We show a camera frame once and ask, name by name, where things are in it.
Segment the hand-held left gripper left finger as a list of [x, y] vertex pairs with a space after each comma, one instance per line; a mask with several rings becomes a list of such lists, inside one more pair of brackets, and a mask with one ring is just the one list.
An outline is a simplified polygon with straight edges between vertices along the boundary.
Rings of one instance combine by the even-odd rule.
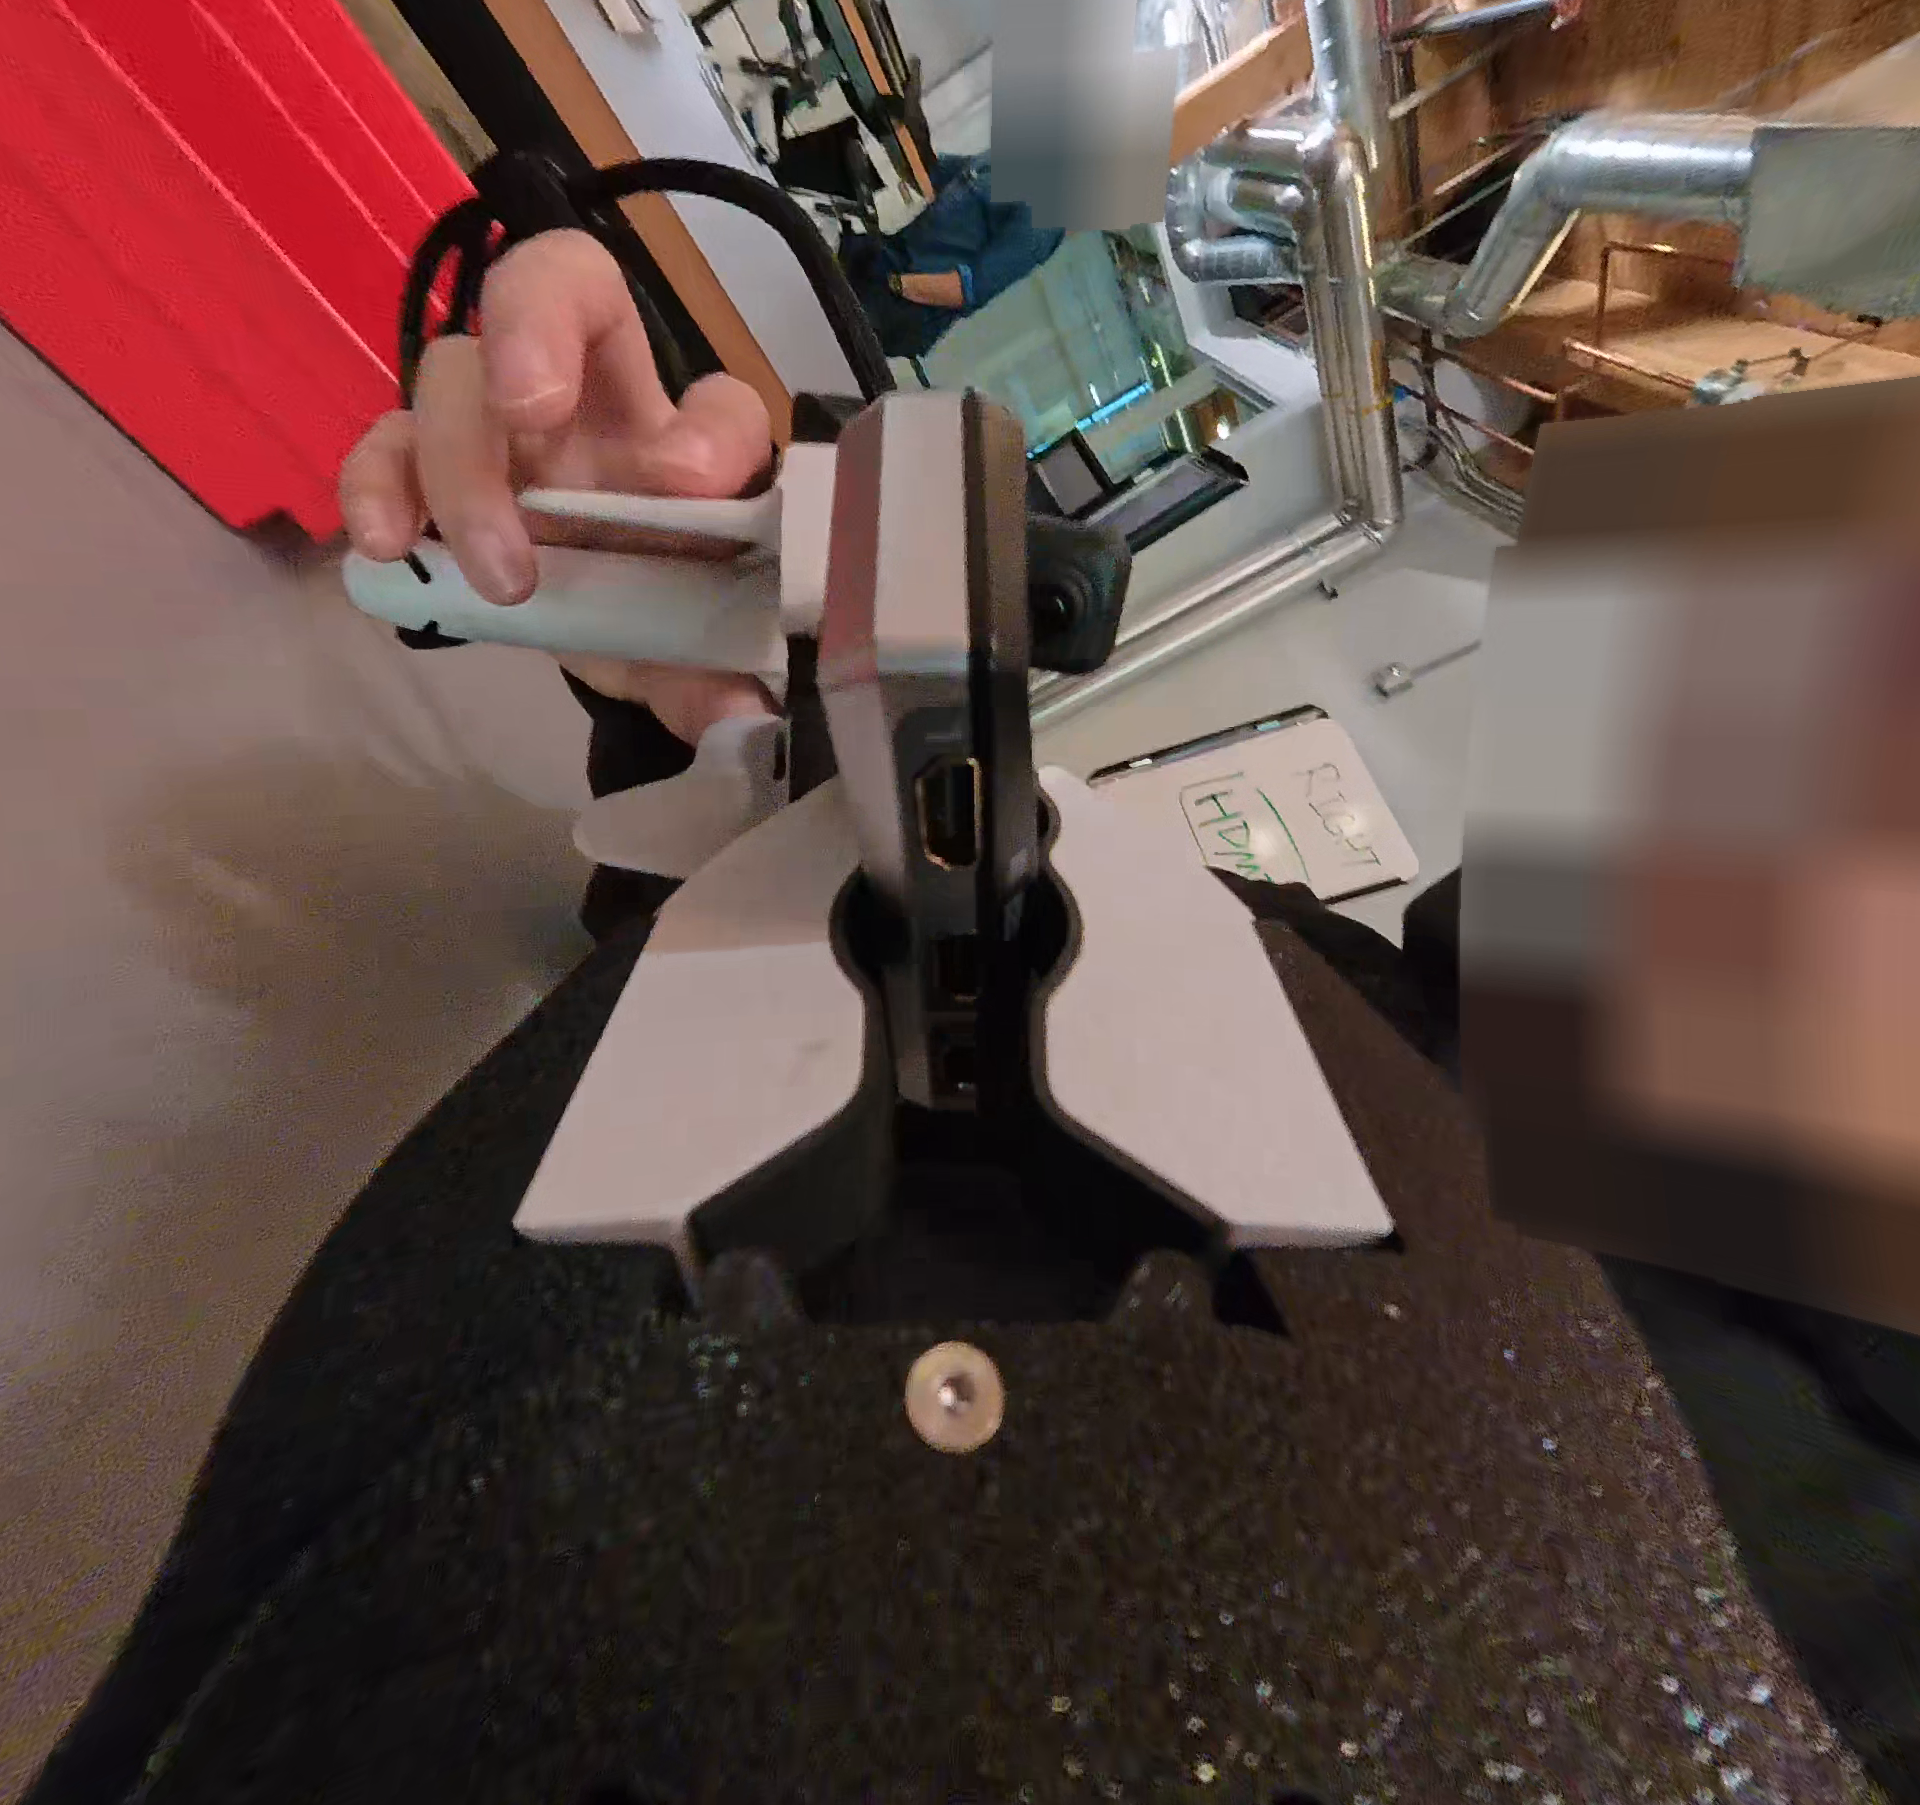
[[514, 1231], [643, 1246], [697, 1299], [755, 1254], [797, 1287], [883, 1214], [895, 1078], [883, 1013], [843, 957], [857, 873], [821, 784], [728, 844], [658, 911]]

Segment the red plastic bin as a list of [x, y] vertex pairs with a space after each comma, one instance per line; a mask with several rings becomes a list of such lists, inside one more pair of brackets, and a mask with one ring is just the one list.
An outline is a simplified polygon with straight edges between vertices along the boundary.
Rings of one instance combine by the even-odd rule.
[[223, 523], [323, 542], [470, 196], [340, 0], [1, 0], [3, 321]]

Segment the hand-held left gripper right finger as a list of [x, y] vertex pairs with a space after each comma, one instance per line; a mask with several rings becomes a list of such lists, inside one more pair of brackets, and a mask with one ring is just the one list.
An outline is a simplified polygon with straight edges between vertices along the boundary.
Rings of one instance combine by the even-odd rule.
[[1060, 766], [1037, 784], [1065, 948], [1037, 1095], [1229, 1248], [1360, 1248], [1394, 1218], [1252, 911], [1190, 843]]

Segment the person's right hand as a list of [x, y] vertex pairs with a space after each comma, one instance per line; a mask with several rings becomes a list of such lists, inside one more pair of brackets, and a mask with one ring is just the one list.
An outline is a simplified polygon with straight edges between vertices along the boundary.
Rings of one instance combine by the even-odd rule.
[[622, 546], [599, 519], [530, 513], [526, 489], [742, 498], [773, 477], [755, 389], [710, 373], [673, 396], [613, 255], [589, 233], [540, 233], [495, 259], [474, 335], [420, 355], [409, 405], [346, 453], [349, 550], [402, 562], [435, 535], [474, 591], [518, 605], [537, 546]]

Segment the shiny metal duct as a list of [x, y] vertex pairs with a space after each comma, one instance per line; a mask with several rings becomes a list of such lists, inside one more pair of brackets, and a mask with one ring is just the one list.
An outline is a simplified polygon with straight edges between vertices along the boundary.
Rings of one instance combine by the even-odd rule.
[[1423, 330], [1505, 321], [1584, 214], [1718, 224], [1742, 290], [1847, 317], [1917, 310], [1917, 127], [1735, 112], [1588, 112], [1517, 168], [1465, 263], [1380, 259], [1375, 300]]

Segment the grey metal hub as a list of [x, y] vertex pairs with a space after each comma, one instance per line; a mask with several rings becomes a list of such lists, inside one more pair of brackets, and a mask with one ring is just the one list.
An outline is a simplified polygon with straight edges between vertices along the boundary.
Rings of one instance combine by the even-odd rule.
[[1044, 869], [1025, 448], [982, 393], [895, 391], [834, 453], [818, 687], [860, 962], [900, 1098], [974, 1114], [1009, 1092]]

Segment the shiny metal pipe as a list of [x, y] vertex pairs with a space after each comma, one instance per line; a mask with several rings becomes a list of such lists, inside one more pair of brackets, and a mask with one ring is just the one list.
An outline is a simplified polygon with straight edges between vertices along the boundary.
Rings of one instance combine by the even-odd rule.
[[1377, 6], [1299, 0], [1299, 16], [1177, 95], [1164, 252], [1193, 290], [1299, 290], [1334, 518], [1385, 543], [1404, 489], [1374, 273], [1385, 141]]

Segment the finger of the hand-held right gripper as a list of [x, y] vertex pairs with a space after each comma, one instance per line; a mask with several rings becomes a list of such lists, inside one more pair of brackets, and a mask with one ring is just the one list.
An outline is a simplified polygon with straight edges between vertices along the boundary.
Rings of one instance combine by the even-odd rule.
[[683, 773], [595, 798], [578, 818], [578, 852], [613, 873], [695, 875], [787, 807], [787, 735], [783, 714], [718, 720]]
[[572, 519], [618, 550], [640, 543], [732, 543], [736, 571], [775, 578], [780, 630], [818, 632], [828, 575], [834, 448], [787, 448], [773, 483], [755, 495], [692, 498], [527, 488], [522, 510]]

